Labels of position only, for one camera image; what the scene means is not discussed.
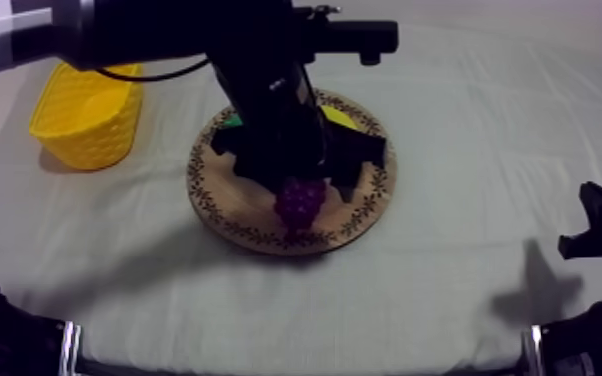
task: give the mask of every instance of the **white sheet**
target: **white sheet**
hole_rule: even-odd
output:
[[[399,173],[364,237],[302,263],[243,253],[191,209],[190,146],[227,104],[210,69],[146,86],[131,155],[71,173],[27,134],[53,64],[33,68],[0,134],[0,282],[24,308],[84,324],[86,356],[440,372],[509,363],[521,329],[602,300],[602,260],[556,251],[559,234],[587,226],[579,185],[602,184],[602,59],[405,23],[378,67],[319,56],[315,86],[381,119]]]

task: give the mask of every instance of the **black cable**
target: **black cable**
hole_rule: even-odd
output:
[[[159,82],[159,81],[172,80],[173,78],[185,76],[189,73],[193,73],[193,72],[203,68],[204,66],[206,66],[208,64],[210,64],[210,60],[205,59],[205,60],[201,60],[198,63],[190,66],[189,68],[184,68],[177,72],[166,73],[166,74],[162,74],[159,76],[149,76],[149,77],[124,76],[124,75],[121,75],[118,73],[110,72],[104,68],[98,68],[98,69],[95,69],[95,71],[102,74],[103,76],[109,77],[113,80],[127,81],[127,82]]]

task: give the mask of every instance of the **grape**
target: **grape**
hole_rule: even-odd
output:
[[[287,179],[276,196],[274,209],[289,230],[289,234],[307,230],[312,226],[326,200],[326,190],[324,180]]]

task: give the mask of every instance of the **wooden plate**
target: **wooden plate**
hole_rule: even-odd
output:
[[[315,90],[319,105],[333,107],[355,122],[360,131],[387,137],[385,130],[368,111],[351,100],[325,90]],[[313,227],[286,239],[287,230],[273,211],[275,196],[252,180],[233,174],[235,157],[218,156],[210,141],[215,130],[224,126],[235,110],[225,108],[198,136],[187,167],[189,198],[199,217],[228,240],[257,252],[298,256],[339,248],[366,232],[385,211],[397,175],[392,144],[384,169],[365,163],[351,203],[341,201],[338,191],[327,188]]]

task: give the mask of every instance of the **yellow object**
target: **yellow object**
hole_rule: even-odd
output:
[[[140,76],[140,64],[109,68]],[[142,104],[142,85],[56,68],[30,123],[30,134],[66,165],[97,170],[121,161],[131,150]]]
[[[348,127],[356,131],[359,130],[357,128],[357,124],[355,124],[355,122],[352,121],[350,116],[348,116],[346,113],[329,106],[322,106],[322,111],[324,112],[324,115],[334,123],[338,123],[344,127]]]

